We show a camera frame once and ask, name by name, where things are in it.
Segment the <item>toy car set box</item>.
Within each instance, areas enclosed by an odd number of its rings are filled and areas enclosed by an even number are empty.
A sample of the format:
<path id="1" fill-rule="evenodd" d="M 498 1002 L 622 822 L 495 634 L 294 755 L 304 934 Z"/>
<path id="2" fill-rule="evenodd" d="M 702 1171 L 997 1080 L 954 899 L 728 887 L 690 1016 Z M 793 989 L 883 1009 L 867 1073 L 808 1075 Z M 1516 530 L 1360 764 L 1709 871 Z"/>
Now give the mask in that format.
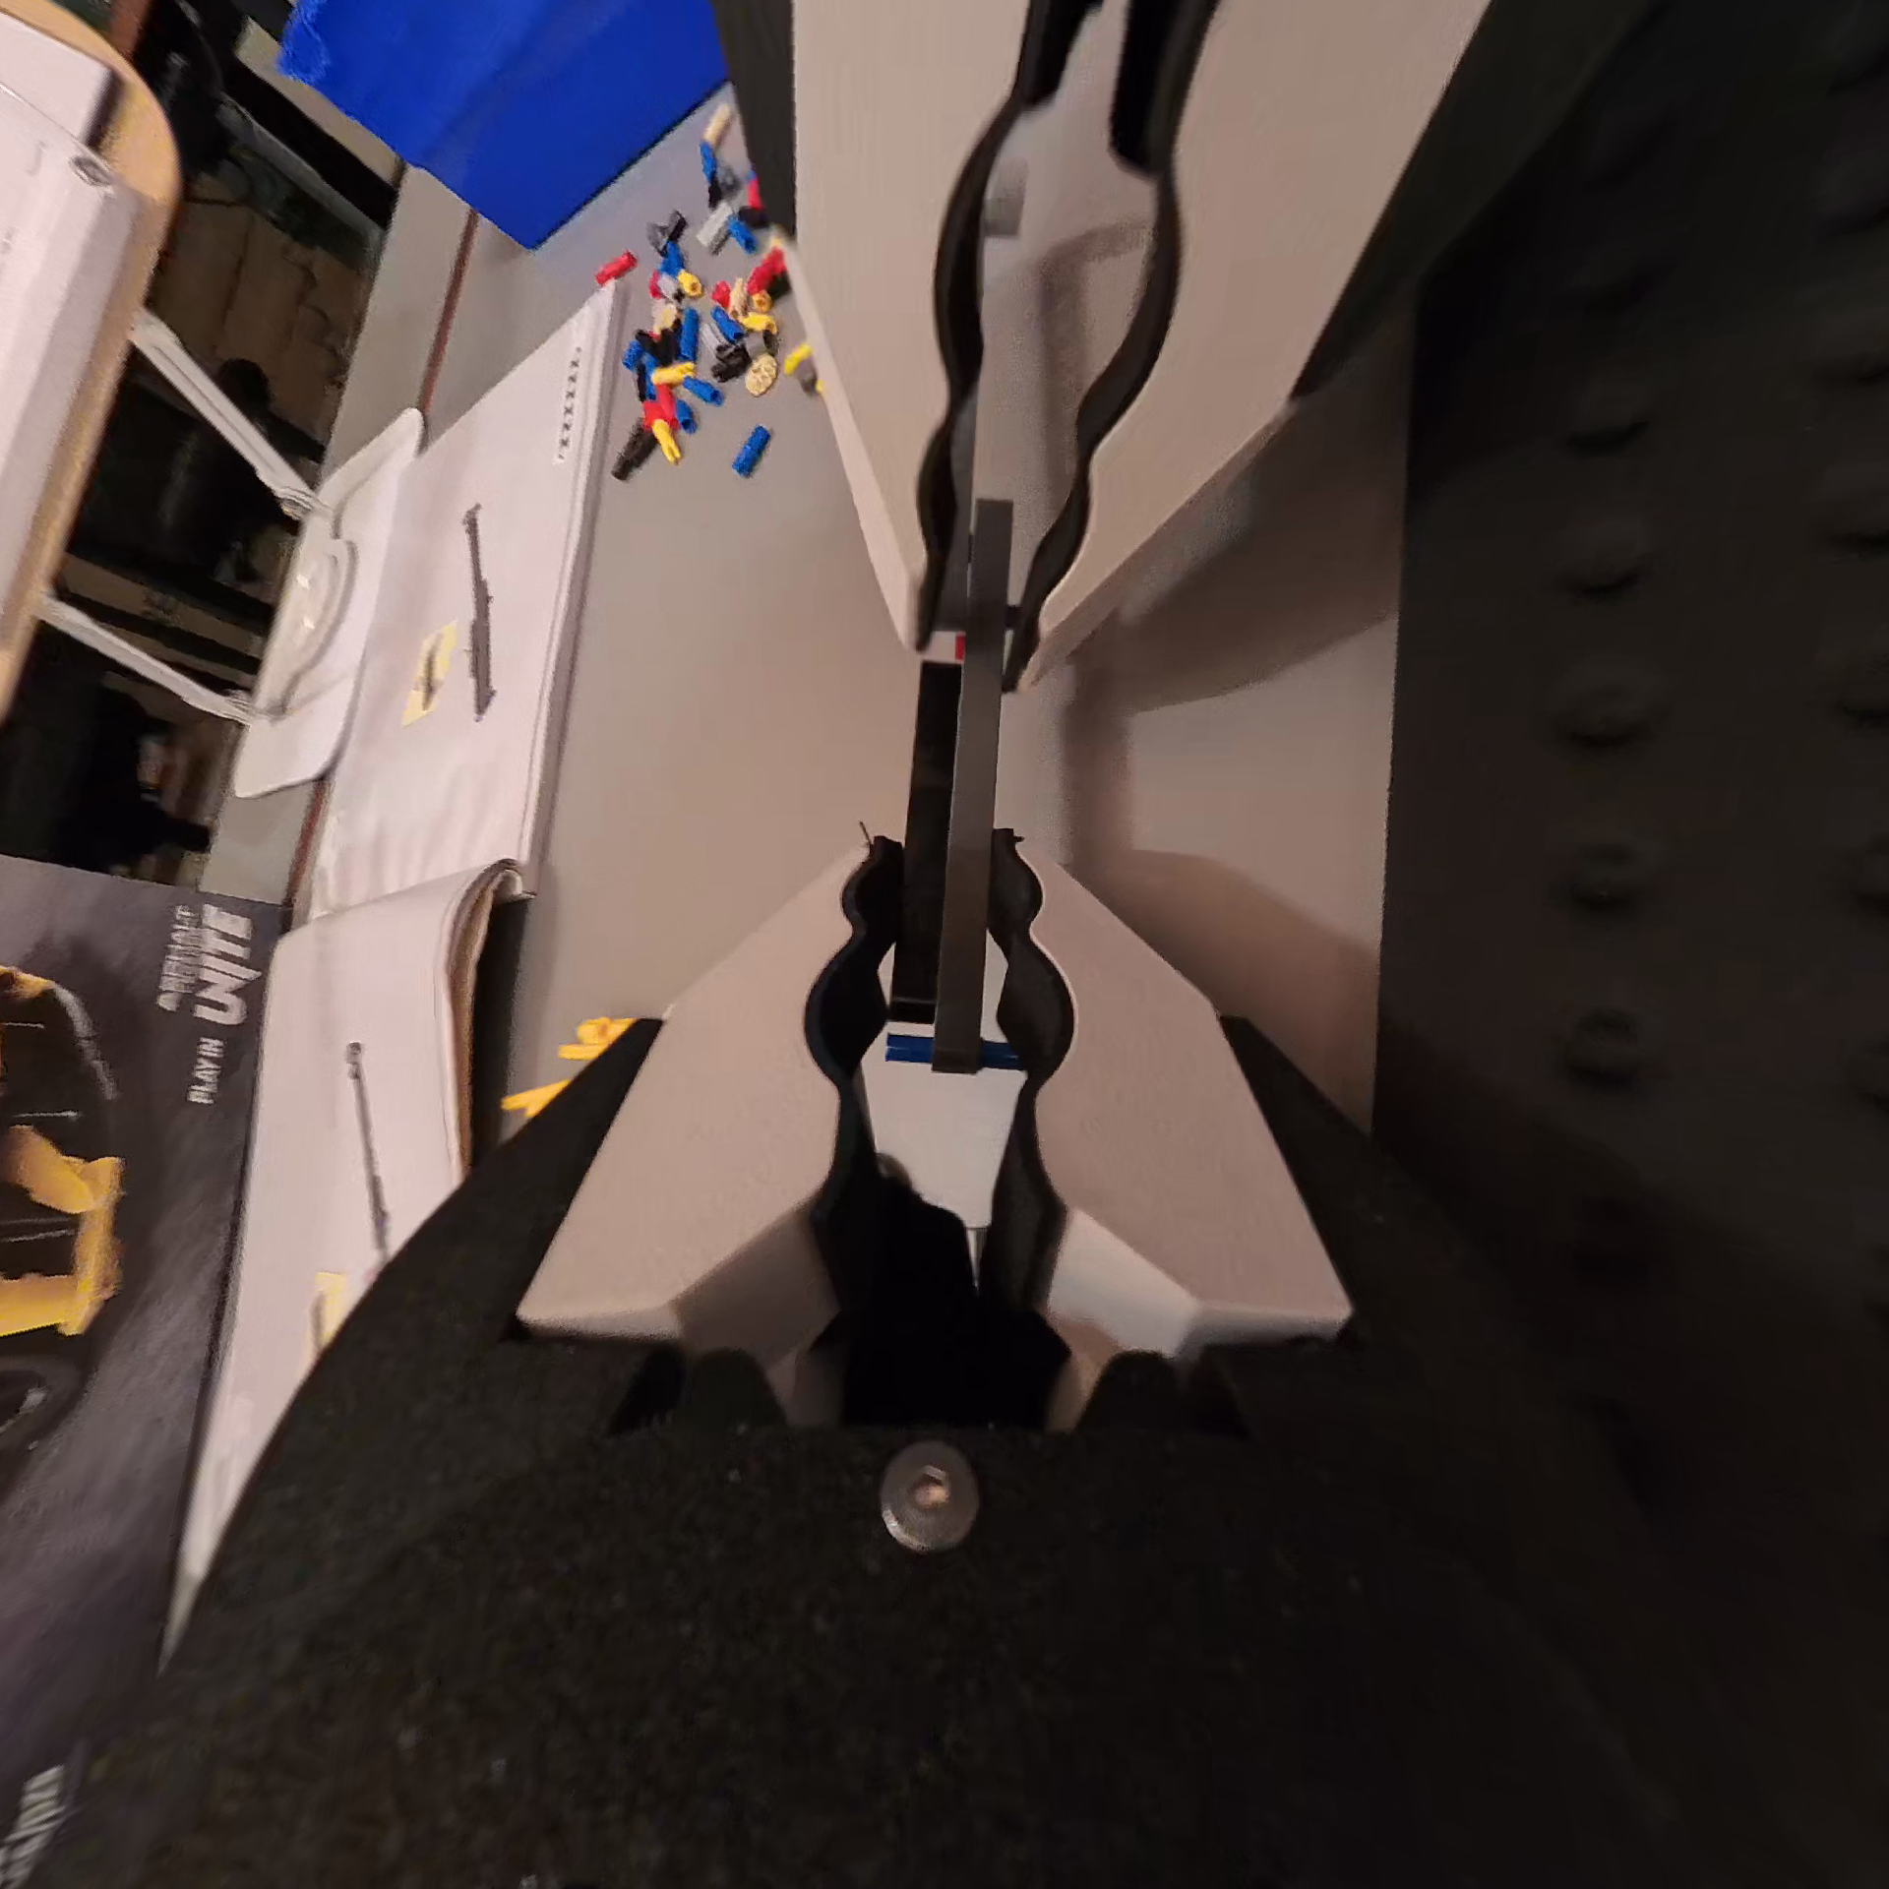
<path id="1" fill-rule="evenodd" d="M 4 1798 L 158 1665 L 281 931 L 272 904 L 4 860 Z"/>

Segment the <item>white instruction booklet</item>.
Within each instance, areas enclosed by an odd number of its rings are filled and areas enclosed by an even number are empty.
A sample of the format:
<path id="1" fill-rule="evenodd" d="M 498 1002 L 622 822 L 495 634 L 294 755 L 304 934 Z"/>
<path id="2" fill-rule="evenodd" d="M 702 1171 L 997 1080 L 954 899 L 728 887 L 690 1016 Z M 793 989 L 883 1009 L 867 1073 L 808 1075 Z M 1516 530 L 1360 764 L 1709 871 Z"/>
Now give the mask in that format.
<path id="1" fill-rule="evenodd" d="M 599 291 L 393 487 L 304 918 L 272 961 L 163 1651 L 304 1379 L 474 1156 L 480 959 L 531 891 L 621 330 Z"/>

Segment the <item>long black toy beam assembly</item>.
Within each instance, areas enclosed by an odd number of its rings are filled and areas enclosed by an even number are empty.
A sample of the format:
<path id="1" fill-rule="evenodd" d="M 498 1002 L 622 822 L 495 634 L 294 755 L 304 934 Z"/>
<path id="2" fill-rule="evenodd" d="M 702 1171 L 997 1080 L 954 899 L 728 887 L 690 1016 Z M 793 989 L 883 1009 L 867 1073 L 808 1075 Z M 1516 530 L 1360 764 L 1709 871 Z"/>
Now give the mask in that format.
<path id="1" fill-rule="evenodd" d="M 958 629 L 965 662 L 919 669 L 889 1012 L 931 1025 L 939 1075 L 975 1075 L 983 1059 L 1010 539 L 1011 505 L 975 501 Z"/>

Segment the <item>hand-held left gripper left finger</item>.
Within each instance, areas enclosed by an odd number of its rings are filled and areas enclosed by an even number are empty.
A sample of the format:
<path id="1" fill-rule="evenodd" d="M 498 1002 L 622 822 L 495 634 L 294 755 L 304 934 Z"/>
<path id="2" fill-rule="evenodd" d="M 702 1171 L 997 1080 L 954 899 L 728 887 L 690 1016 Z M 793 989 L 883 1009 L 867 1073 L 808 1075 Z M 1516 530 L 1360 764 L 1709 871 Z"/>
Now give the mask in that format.
<path id="1" fill-rule="evenodd" d="M 838 1413 L 830 1184 L 882 1181 L 861 1063 L 903 850 L 865 838 L 669 1008 L 518 1310 L 533 1334 L 742 1355 L 787 1413 Z"/>

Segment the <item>pile of colourful connector pins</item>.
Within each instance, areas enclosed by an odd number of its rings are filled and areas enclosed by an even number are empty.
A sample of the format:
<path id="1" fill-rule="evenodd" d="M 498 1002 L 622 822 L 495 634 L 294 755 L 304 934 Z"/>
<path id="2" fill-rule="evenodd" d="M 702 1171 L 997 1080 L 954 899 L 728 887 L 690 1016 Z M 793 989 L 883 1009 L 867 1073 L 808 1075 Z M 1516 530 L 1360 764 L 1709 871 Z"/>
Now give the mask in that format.
<path id="1" fill-rule="evenodd" d="M 759 404 L 782 386 L 820 397 L 820 370 L 791 308 L 787 229 L 746 156 L 733 96 L 693 128 L 695 210 L 673 208 L 645 229 L 645 261 L 609 288 L 630 288 L 621 370 L 630 425 L 609 465 L 628 481 L 645 465 L 678 465 L 705 418 L 742 431 L 730 473 L 751 481 L 771 449 Z"/>

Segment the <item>printed paper sheet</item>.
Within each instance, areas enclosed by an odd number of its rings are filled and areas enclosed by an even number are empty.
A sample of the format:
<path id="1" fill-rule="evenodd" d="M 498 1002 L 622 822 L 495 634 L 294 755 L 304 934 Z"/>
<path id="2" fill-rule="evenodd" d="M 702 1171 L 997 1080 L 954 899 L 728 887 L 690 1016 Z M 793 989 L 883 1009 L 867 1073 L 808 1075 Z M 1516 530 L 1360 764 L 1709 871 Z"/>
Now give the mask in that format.
<path id="1" fill-rule="evenodd" d="M 31 548 L 135 210 L 99 154 L 114 74 L 1 21 L 1 606 Z"/>

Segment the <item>blue plastic bin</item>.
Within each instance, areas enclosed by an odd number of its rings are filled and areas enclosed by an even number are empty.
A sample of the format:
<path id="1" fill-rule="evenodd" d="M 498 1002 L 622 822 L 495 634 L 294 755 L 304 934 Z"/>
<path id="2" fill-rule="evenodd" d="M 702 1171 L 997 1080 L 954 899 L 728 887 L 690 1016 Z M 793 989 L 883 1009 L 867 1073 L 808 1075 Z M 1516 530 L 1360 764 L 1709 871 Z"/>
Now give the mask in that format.
<path id="1" fill-rule="evenodd" d="M 708 3 L 304 3 L 277 69 L 529 250 L 728 76 Z"/>

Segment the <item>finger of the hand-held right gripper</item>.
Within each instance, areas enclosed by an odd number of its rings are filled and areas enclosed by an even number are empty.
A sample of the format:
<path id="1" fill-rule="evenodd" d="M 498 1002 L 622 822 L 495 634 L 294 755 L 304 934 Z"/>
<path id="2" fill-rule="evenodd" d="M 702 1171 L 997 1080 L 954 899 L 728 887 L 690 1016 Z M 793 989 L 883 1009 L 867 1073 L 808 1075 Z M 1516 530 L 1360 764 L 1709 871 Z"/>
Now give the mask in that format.
<path id="1" fill-rule="evenodd" d="M 919 653 L 954 527 L 927 496 L 954 386 L 938 256 L 965 168 L 1056 95 L 1098 4 L 799 3 L 793 295 L 890 636 Z"/>
<path id="2" fill-rule="evenodd" d="M 1481 3 L 1134 4 L 1120 76 L 1154 184 L 1139 302 L 1076 407 L 1010 687 L 1146 577 L 1279 430 L 1486 13 Z"/>

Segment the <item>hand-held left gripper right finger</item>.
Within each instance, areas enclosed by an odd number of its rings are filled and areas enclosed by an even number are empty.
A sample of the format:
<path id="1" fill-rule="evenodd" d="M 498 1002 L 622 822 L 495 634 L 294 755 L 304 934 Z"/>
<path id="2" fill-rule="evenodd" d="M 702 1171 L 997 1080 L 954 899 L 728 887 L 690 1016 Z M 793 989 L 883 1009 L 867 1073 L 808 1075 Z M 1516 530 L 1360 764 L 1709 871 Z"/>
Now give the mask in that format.
<path id="1" fill-rule="evenodd" d="M 997 1296 L 1075 1355 L 1336 1335 L 1352 1297 L 1215 1005 L 1016 835 L 997 837 L 997 945 L 1024 1071 Z"/>

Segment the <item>white wooden document stand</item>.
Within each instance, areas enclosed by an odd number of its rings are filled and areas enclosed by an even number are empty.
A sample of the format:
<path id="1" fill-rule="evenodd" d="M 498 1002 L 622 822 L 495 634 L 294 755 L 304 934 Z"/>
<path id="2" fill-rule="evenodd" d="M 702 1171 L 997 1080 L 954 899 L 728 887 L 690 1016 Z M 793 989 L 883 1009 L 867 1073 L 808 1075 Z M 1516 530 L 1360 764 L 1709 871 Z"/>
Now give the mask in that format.
<path id="1" fill-rule="evenodd" d="M 79 401 L 60 438 L 53 479 L 33 538 L 36 565 L 12 621 L 1 621 L 1 705 L 15 707 L 19 679 L 43 629 L 91 651 L 178 702 L 245 731 L 235 797 L 263 797 L 315 781 L 339 755 L 364 669 L 364 653 L 393 546 L 401 484 L 418 458 L 424 418 L 402 410 L 341 470 L 320 487 L 277 452 L 258 420 L 238 411 L 169 325 L 147 303 L 158 250 L 181 199 L 174 132 L 153 90 L 106 38 L 53 4 L 4 4 L 13 15 L 102 62 L 114 74 L 99 154 L 133 202 L 133 229 L 117 270 L 102 334 L 85 365 Z M 79 518 L 79 500 L 99 455 L 126 355 L 153 367 L 189 411 L 245 462 L 274 509 L 298 534 L 286 597 L 249 695 L 221 695 L 111 629 L 79 603 L 58 598 L 57 579 Z"/>

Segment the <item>pile of yellow toy pieces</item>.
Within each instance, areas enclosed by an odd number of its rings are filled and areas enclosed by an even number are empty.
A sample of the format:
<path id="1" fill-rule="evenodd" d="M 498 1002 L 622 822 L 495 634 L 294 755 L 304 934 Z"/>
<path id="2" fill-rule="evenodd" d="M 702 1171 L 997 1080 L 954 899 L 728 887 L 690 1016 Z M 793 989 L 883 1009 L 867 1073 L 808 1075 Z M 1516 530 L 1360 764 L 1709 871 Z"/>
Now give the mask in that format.
<path id="1" fill-rule="evenodd" d="M 637 1025 L 635 1016 L 604 1014 L 579 1021 L 574 1029 L 574 1038 L 558 1045 L 558 1075 L 523 1091 L 507 1094 L 501 1100 L 503 1115 L 520 1117 L 523 1123 L 538 1117 L 575 1081 L 579 1071 L 586 1071 L 603 1057 L 604 1051 L 613 1048 L 613 1044 L 621 1042 L 632 1025 Z"/>

